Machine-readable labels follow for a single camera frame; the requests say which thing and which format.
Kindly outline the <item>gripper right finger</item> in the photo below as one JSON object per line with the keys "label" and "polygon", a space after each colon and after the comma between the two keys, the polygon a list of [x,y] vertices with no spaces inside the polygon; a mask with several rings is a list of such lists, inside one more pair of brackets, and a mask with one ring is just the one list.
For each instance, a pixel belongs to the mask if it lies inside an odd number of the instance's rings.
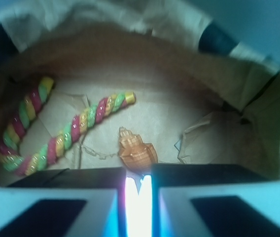
{"label": "gripper right finger", "polygon": [[280,181],[239,165],[155,164],[154,237],[280,237]]}

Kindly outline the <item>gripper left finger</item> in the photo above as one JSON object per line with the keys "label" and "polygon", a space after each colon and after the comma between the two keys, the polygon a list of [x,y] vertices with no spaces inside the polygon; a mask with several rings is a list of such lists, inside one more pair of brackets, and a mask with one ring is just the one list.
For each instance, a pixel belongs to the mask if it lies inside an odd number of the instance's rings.
{"label": "gripper left finger", "polygon": [[0,237],[124,237],[122,167],[40,171],[0,187]]}

